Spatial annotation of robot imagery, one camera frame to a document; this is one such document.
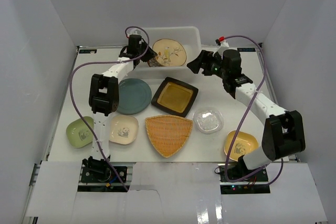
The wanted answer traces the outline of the beige bird pattern plate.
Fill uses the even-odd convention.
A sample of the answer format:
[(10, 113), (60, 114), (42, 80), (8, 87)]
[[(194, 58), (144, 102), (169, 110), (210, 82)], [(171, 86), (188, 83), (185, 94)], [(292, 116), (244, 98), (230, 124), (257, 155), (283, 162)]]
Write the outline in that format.
[(162, 67), (179, 67), (186, 63), (187, 53), (178, 41), (160, 39), (153, 44), (152, 49), (157, 53), (155, 58)]

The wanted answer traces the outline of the black square amber plate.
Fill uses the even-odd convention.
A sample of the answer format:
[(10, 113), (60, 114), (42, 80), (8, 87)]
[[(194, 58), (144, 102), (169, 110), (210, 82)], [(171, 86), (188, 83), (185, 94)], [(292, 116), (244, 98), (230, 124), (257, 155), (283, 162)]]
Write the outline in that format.
[(166, 77), (160, 84), (151, 104), (157, 109), (185, 118), (191, 110), (198, 88), (171, 77)]

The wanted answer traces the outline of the blue-grey round plate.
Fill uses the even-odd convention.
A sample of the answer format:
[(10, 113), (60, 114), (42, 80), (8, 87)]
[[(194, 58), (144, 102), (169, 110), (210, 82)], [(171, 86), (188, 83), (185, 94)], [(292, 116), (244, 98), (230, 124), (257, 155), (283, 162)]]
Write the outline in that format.
[(119, 83), (119, 105), (117, 112), (134, 115), (142, 112), (150, 104), (152, 91), (141, 79), (129, 78)]

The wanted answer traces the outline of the clear plastic square plate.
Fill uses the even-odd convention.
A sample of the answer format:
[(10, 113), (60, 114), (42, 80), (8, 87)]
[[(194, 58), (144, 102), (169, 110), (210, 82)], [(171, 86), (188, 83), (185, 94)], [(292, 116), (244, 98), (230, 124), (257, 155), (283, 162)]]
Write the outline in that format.
[(224, 127), (224, 118), (221, 112), (211, 106), (202, 107), (193, 114), (196, 128), (203, 134), (212, 134)]

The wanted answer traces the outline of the woven bamboo triangular tray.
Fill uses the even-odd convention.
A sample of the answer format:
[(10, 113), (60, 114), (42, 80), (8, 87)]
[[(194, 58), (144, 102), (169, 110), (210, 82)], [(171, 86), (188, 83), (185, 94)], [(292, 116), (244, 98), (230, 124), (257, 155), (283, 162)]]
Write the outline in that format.
[(146, 132), (154, 149), (164, 158), (175, 155), (187, 142), (193, 121), (174, 115), (145, 119)]

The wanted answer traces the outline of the cream panda square plate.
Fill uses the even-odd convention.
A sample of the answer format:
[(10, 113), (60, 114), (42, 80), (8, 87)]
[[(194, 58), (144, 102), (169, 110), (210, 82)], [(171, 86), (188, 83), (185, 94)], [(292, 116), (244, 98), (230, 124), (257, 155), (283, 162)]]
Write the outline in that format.
[(109, 141), (128, 145), (135, 141), (139, 130), (138, 120), (133, 116), (116, 115), (110, 124)]

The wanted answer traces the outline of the yellow panda square plate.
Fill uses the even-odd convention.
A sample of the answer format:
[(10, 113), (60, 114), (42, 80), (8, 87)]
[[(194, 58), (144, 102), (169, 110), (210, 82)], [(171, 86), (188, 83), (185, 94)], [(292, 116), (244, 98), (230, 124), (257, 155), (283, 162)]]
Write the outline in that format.
[[(234, 135), (235, 135), (235, 131), (231, 131), (228, 133), (226, 137), (225, 145), (224, 145), (225, 154), (228, 153), (228, 150), (229, 150), (229, 147), (233, 140)], [(259, 143), (254, 136), (248, 133), (245, 133), (245, 132), (239, 132), (235, 139), (235, 142), (234, 142), (229, 158), (233, 161), (238, 161), (239, 157), (254, 151), (258, 147), (259, 147)]]

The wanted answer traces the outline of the green panda square plate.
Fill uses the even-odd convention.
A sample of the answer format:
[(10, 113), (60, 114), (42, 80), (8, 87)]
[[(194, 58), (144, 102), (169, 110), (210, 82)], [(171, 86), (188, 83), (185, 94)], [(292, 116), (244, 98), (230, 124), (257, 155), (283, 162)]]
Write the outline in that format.
[(82, 148), (93, 140), (93, 134), (84, 121), (79, 118), (71, 122), (66, 128), (66, 136), (73, 148)]

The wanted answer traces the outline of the brown floral pattern plate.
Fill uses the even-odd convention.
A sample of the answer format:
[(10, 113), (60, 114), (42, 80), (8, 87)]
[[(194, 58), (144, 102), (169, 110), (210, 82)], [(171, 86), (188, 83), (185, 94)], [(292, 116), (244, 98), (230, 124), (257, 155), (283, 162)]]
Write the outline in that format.
[(156, 58), (152, 58), (147, 62), (149, 67), (161, 67), (162, 65), (157, 61)]

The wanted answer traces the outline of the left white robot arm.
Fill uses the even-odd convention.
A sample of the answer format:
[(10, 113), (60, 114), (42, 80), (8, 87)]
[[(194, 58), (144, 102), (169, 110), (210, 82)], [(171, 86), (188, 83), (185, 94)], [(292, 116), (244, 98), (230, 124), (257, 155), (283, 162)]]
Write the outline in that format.
[(133, 71), (140, 61), (147, 62), (156, 53), (141, 35), (130, 35), (125, 52), (120, 53), (117, 63), (102, 74), (91, 78), (89, 105), (93, 112), (92, 149), (90, 156), (96, 160), (110, 157), (109, 133), (107, 126), (110, 114), (119, 105), (119, 82)]

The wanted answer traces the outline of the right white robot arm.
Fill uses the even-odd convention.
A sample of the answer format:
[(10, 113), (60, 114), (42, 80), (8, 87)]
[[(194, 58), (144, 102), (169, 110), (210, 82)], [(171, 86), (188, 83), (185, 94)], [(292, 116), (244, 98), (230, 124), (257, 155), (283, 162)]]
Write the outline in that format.
[(256, 171), (278, 159), (303, 152), (306, 149), (301, 114), (287, 111), (276, 105), (264, 94), (257, 92), (253, 81), (242, 73), (241, 56), (237, 50), (227, 49), (223, 54), (202, 50), (187, 67), (194, 73), (218, 76), (224, 90), (247, 106), (264, 125), (261, 146), (239, 157), (235, 166), (227, 170), (234, 178), (247, 182)]

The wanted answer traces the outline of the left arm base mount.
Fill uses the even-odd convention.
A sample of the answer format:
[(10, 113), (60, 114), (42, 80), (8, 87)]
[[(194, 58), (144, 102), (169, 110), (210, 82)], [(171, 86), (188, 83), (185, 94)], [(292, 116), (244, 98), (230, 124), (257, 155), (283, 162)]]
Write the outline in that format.
[(82, 160), (77, 191), (91, 193), (126, 193), (129, 189), (128, 167), (114, 166), (92, 157)]

